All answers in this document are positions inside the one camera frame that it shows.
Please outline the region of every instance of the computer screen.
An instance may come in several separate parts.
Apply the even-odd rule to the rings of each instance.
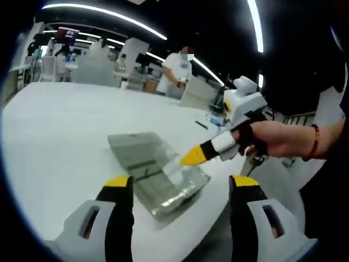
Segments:
[[[142,66],[147,66],[150,63],[150,59],[148,56],[144,55],[143,53],[139,53],[136,59],[136,63],[139,63]]]
[[[74,48],[73,53],[76,53],[77,55],[81,55],[81,49],[79,48]]]

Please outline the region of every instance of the transparent packaging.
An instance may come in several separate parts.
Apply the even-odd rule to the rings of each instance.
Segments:
[[[180,166],[180,155],[155,133],[109,135],[108,142],[134,177],[134,194],[155,218],[190,201],[210,180],[198,166]]]

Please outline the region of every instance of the led light strip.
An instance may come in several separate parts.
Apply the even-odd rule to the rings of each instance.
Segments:
[[[156,56],[156,55],[154,55],[153,53],[146,52],[146,55],[151,56],[151,57],[154,57],[155,59],[160,60],[160,61],[162,61],[162,62],[165,61],[163,58],[161,58],[161,57],[159,57],[159,56]]]
[[[113,40],[113,39],[110,39],[110,38],[107,38],[107,40],[110,41],[110,42],[119,44],[119,45],[125,45],[125,43],[123,43],[123,42],[120,42],[120,41],[117,41],[117,40]]]
[[[99,35],[95,35],[95,34],[88,34],[88,33],[81,33],[79,32],[80,35],[85,35],[87,37],[96,37],[96,38],[101,38]]]
[[[89,41],[89,40],[83,40],[83,39],[75,39],[76,42],[82,42],[82,43],[87,43],[87,44],[92,44],[93,41]]]
[[[261,74],[259,74],[259,76],[258,76],[258,86],[259,86],[260,88],[263,87],[263,82],[264,82],[264,76],[261,75]]]
[[[209,73],[213,78],[215,78],[216,81],[217,81],[221,86],[224,86],[223,81],[220,80],[220,79],[218,78],[218,76],[216,76],[215,74],[213,74],[213,72],[212,72],[211,70],[209,70],[208,67],[205,66],[203,63],[201,63],[196,57],[194,57],[193,61],[194,61],[195,63],[197,63],[200,67],[202,67],[203,70],[205,70],[207,73]]]
[[[109,10],[105,10],[105,9],[102,9],[102,8],[98,8],[98,7],[91,7],[90,5],[84,5],[84,4],[48,4],[48,5],[45,5],[43,7],[43,9],[48,9],[48,8],[60,8],[60,7],[72,7],[72,8],[82,8],[82,9],[88,9],[88,10],[93,10],[93,11],[97,11],[97,12],[101,12],[101,13],[104,13],[104,14],[107,14],[107,15],[111,15],[111,16],[115,16],[115,17],[118,17],[118,18],[121,18],[125,21],[128,21],[130,23],[133,23],[139,27],[142,27],[143,29],[155,34],[156,36],[160,37],[161,39],[163,40],[167,40],[167,37],[165,37],[163,34],[160,34],[159,32],[155,31],[154,29],[144,25],[143,23],[140,23],[132,18],[129,18],[127,16],[124,16],[124,15],[121,15],[121,14],[118,14],[118,13],[115,13],[115,12],[112,12],[112,11],[109,11]]]
[[[43,33],[57,33],[58,30],[44,30]]]
[[[263,53],[264,47],[263,47],[262,26],[261,26],[260,15],[259,15],[258,9],[257,9],[257,4],[256,4],[255,0],[247,0],[247,2],[249,4],[253,24],[255,26],[256,39],[257,39],[257,49],[258,49],[259,53]]]

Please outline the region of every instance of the cable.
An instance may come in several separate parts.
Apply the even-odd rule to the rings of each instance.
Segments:
[[[264,160],[261,162],[262,157],[263,157],[263,156],[260,156],[260,157],[259,157],[259,159],[257,160],[257,161],[259,162],[259,164],[254,165],[253,168],[250,170],[250,172],[249,172],[246,176],[250,176],[251,173],[252,173],[252,171],[255,170],[255,168],[256,168],[257,166],[260,166],[260,165],[264,162]]]

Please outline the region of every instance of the white table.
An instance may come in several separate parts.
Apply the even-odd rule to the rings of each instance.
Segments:
[[[12,72],[12,71],[18,71],[18,70],[25,70],[25,69],[28,69],[29,67],[31,67],[31,64],[22,64],[22,65],[17,65],[15,67],[11,67],[9,71]]]
[[[109,134],[155,132],[184,154],[216,133],[205,121],[206,112],[180,107],[171,98],[93,85],[31,83],[3,111],[9,183],[34,231],[53,240],[65,218],[95,199],[108,179],[125,173],[109,147]],[[221,214],[228,176],[240,173],[244,161],[236,156],[203,164],[211,181],[198,201],[166,227],[135,199],[134,261],[182,261]]]

